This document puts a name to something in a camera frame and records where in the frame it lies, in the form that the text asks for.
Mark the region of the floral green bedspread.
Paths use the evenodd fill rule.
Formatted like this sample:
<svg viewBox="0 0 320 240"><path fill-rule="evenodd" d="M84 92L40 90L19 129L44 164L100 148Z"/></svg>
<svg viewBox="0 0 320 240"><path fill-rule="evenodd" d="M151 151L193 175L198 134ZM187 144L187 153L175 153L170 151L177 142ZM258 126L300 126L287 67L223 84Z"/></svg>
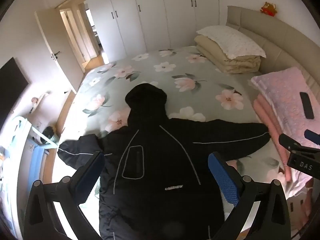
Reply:
<svg viewBox="0 0 320 240"><path fill-rule="evenodd" d="M125 126L130 113L126 95L144 83L165 92L169 118L263 124L252 107L258 93L250 82L251 77L251 74L220 72L193 46L111 62L95 68L83 80L68 112L60 144L89 134L103 138ZM67 165L59 156L57 161L55 178L61 176L62 165ZM269 183L277 179L285 184L283 163L271 137L258 151L228 163L255 181ZM82 205L98 231L99 193L100 181L98 194Z"/></svg>

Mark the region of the black mesh waste bin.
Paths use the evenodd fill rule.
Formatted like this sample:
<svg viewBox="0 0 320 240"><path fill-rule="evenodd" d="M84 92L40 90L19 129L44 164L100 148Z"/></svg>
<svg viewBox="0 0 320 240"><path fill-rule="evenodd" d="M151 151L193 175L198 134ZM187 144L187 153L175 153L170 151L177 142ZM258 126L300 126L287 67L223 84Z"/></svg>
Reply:
<svg viewBox="0 0 320 240"><path fill-rule="evenodd" d="M46 127L42 134L47 137L50 141L58 144L60 138L58 137L58 135L55 133L54 129L52 126L48 126Z"/></svg>

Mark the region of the black wall television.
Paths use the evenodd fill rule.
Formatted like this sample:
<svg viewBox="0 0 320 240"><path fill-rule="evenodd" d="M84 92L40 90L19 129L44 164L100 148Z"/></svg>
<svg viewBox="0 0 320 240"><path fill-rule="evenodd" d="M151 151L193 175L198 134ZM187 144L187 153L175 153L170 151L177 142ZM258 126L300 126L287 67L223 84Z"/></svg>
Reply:
<svg viewBox="0 0 320 240"><path fill-rule="evenodd" d="M12 57L0 71L0 126L3 127L11 109L29 85Z"/></svg>

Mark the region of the black hooded jacket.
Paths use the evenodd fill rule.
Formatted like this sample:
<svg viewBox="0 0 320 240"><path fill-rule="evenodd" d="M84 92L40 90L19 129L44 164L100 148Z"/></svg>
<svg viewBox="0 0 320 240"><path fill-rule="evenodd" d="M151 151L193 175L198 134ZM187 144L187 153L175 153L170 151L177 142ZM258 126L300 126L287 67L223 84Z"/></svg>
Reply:
<svg viewBox="0 0 320 240"><path fill-rule="evenodd" d="M260 123L169 118L167 95L153 85L125 98L127 124L103 138L63 142L59 158L79 168L101 152L99 231L102 239L211 239L225 221L208 157L246 157L270 140Z"/></svg>

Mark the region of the pink textured pillow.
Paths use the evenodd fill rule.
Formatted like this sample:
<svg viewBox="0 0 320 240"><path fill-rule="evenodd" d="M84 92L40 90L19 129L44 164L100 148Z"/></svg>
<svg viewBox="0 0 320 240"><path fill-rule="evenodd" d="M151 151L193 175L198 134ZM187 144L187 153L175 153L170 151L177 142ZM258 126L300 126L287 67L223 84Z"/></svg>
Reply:
<svg viewBox="0 0 320 240"><path fill-rule="evenodd" d="M284 134L303 146L319 148L304 137L307 129L319 133L319 103L297 67L255 76L251 82L271 106ZM305 117L301 92L307 93L310 98L313 119Z"/></svg>

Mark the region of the white wardrobe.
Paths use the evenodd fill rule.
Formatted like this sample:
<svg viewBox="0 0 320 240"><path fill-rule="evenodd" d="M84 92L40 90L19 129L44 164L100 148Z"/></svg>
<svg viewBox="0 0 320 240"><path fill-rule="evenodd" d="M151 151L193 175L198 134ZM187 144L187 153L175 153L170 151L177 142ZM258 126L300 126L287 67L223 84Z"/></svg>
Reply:
<svg viewBox="0 0 320 240"><path fill-rule="evenodd" d="M110 61L190 46L219 23L219 0L86 0Z"/></svg>

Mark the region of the black remote control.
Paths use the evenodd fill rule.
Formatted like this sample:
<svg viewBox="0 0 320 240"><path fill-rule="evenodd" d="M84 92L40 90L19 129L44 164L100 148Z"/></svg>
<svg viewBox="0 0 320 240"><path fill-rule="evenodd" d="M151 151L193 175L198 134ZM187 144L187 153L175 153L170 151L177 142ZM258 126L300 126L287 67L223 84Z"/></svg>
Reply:
<svg viewBox="0 0 320 240"><path fill-rule="evenodd" d="M300 92L299 94L302 101L305 117L309 120L313 120L315 117L314 117L312 104L311 104L308 93Z"/></svg>

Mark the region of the beige upholstered headboard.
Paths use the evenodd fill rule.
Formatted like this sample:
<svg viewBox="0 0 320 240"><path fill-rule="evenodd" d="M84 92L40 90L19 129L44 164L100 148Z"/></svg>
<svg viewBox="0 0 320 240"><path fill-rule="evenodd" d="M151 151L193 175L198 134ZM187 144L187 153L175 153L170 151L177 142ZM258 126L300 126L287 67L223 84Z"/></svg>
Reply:
<svg viewBox="0 0 320 240"><path fill-rule="evenodd" d="M297 67L319 100L319 46L285 22L259 11L228 6L226 25L255 41L266 53L262 74Z"/></svg>

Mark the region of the folded pink blanket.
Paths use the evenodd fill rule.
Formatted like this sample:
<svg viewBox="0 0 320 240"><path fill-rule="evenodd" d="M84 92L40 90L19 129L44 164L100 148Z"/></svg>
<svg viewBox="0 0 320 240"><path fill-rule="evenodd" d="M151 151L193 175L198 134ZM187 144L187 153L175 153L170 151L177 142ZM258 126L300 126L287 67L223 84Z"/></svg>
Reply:
<svg viewBox="0 0 320 240"><path fill-rule="evenodd" d="M283 133L281 126L271 105L261 94L259 94L253 101L253 109L259 119L268 127L271 139L278 151L281 162L283 163L285 195L286 198L290 198L296 195L306 185L306 183L311 180L311 176L297 171L287 165L290 153L279 143L279 136Z"/></svg>

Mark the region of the red bear wall decoration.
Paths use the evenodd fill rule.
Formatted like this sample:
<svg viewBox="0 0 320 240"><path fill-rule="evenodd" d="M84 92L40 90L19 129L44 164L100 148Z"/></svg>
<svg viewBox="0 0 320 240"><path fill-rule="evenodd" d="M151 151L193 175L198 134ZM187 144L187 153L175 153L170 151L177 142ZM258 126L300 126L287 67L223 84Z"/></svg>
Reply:
<svg viewBox="0 0 320 240"><path fill-rule="evenodd" d="M265 2L265 4L260 8L260 12L274 17L277 14L277 7L275 4Z"/></svg>

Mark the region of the white bedroom door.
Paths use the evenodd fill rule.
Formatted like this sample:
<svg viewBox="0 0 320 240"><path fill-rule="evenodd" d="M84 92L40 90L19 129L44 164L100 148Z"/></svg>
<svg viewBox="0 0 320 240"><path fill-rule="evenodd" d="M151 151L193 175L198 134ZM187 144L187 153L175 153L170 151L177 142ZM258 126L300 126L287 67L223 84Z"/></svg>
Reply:
<svg viewBox="0 0 320 240"><path fill-rule="evenodd" d="M55 9L38 10L35 18L53 61L61 68L72 89L77 92L84 72L72 50L60 12Z"/></svg>

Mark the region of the white desk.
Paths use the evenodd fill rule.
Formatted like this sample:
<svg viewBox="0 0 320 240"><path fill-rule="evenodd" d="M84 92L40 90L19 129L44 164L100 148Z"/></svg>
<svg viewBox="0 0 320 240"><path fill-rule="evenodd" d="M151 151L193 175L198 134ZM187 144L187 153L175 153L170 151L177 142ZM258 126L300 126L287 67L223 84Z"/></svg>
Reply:
<svg viewBox="0 0 320 240"><path fill-rule="evenodd" d="M13 118L5 127L3 189L12 202L26 206L32 183L43 177L44 163L49 150L58 144L50 141L29 120Z"/></svg>

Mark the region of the white floral pillow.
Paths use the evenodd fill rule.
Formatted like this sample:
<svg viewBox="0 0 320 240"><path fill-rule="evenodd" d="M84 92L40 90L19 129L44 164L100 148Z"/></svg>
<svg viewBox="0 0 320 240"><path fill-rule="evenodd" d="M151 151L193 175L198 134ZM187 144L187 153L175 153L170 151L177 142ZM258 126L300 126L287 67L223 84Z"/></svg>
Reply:
<svg viewBox="0 0 320 240"><path fill-rule="evenodd" d="M231 60L241 56L260 56L266 53L253 39L242 32L225 25L211 25L196 32L217 43L224 54Z"/></svg>

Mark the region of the folded beige duvet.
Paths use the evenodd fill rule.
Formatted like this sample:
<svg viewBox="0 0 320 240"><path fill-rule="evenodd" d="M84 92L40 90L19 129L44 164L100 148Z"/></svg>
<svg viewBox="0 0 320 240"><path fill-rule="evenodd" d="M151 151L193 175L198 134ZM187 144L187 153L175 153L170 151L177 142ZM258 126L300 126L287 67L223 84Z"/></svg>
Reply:
<svg viewBox="0 0 320 240"><path fill-rule="evenodd" d="M198 35L195 37L196 49L225 74L255 73L259 70L261 57L240 56L229 59L220 46L209 38Z"/></svg>

